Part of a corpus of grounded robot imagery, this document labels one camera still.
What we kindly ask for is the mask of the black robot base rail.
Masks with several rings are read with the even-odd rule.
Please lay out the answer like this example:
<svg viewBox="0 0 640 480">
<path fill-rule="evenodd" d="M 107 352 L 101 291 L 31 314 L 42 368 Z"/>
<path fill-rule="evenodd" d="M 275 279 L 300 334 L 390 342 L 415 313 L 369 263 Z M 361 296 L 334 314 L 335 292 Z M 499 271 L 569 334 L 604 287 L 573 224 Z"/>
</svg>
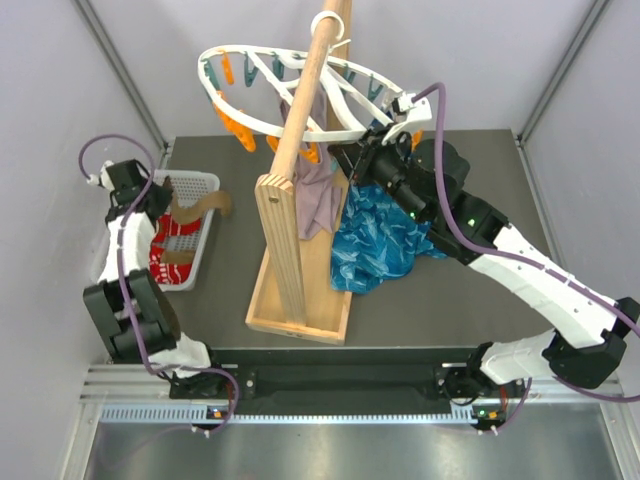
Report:
<svg viewBox="0 0 640 480">
<path fill-rule="evenodd" d="M 294 348 L 218 349 L 213 364 L 233 375 L 198 373 L 166 381 L 172 400 L 231 400 L 239 415 L 439 414 L 476 400 L 515 400 L 519 375 L 504 386 L 473 372 L 473 349 Z"/>
</svg>

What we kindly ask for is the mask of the red santa christmas sock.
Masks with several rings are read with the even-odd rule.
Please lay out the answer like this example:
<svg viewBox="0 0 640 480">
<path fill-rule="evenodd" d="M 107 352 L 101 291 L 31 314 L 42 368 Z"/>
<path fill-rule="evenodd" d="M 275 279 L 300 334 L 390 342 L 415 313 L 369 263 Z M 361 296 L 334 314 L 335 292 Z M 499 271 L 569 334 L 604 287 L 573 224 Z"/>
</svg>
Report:
<svg viewBox="0 0 640 480">
<path fill-rule="evenodd" d="M 161 255 L 164 250 L 184 251 L 170 248 L 168 241 L 171 239 L 184 240 L 198 233 L 201 223 L 202 221 L 199 219 L 191 224 L 179 225 L 171 214 L 164 214 L 159 218 L 149 253 L 149 269 L 159 285 L 181 285 L 188 279 L 193 263 L 188 265 L 162 263 Z"/>
</svg>

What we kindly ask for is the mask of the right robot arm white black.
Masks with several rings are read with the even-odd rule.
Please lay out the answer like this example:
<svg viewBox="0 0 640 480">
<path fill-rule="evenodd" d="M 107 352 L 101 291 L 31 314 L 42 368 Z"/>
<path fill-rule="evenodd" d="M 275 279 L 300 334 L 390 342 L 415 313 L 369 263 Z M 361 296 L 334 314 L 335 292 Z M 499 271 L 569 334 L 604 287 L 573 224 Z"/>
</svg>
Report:
<svg viewBox="0 0 640 480">
<path fill-rule="evenodd" d="M 512 342 L 486 342 L 449 373 L 445 392 L 487 396 L 515 380 L 554 377 L 567 388 L 597 393 L 618 368 L 625 337 L 638 332 L 639 304 L 595 292 L 537 250 L 498 209 L 464 189 L 469 162 L 442 133 L 411 144 L 368 130 L 353 143 L 329 146 L 354 185 L 376 184 L 414 222 L 427 223 L 434 246 L 518 297 L 552 326 Z"/>
</svg>

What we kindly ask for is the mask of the white oval clip hanger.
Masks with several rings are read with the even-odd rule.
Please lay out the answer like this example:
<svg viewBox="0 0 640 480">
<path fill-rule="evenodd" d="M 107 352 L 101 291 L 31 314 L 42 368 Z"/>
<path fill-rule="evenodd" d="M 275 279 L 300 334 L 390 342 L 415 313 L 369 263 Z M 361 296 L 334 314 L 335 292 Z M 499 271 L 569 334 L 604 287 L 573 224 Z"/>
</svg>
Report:
<svg viewBox="0 0 640 480">
<path fill-rule="evenodd" d="M 414 135 L 432 120 L 427 100 L 416 100 L 385 76 L 333 55 L 350 42 L 336 9 L 325 9 L 313 18 L 311 37 L 306 51 L 228 44 L 200 55 L 199 81 L 223 125 L 247 150 L 253 149 L 255 133 L 311 144 L 358 140 L 366 125 L 352 111 L 351 102 L 382 127 L 384 143 L 405 132 Z M 232 84 L 232 56 L 243 61 L 246 86 L 262 77 L 289 107 L 289 117 L 282 126 L 256 118 L 226 99 L 215 62 L 220 62 L 227 83 Z"/>
</svg>

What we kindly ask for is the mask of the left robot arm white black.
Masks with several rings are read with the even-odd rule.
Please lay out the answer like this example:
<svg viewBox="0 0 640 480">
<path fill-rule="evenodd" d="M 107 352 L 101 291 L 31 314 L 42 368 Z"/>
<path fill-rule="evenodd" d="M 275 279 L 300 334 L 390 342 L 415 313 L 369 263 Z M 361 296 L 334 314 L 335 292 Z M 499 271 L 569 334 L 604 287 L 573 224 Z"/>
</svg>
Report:
<svg viewBox="0 0 640 480">
<path fill-rule="evenodd" d="M 183 332 L 163 289 L 182 286 L 193 275 L 198 250 L 172 248 L 172 240 L 201 235 L 213 210 L 228 214 L 230 196 L 209 192 L 180 203 L 172 176 L 161 182 L 137 160 L 107 161 L 91 184 L 109 194 L 105 263 L 83 302 L 116 364 L 147 364 L 167 381 L 176 398 L 207 399 L 232 391 L 225 370 L 209 348 Z"/>
</svg>

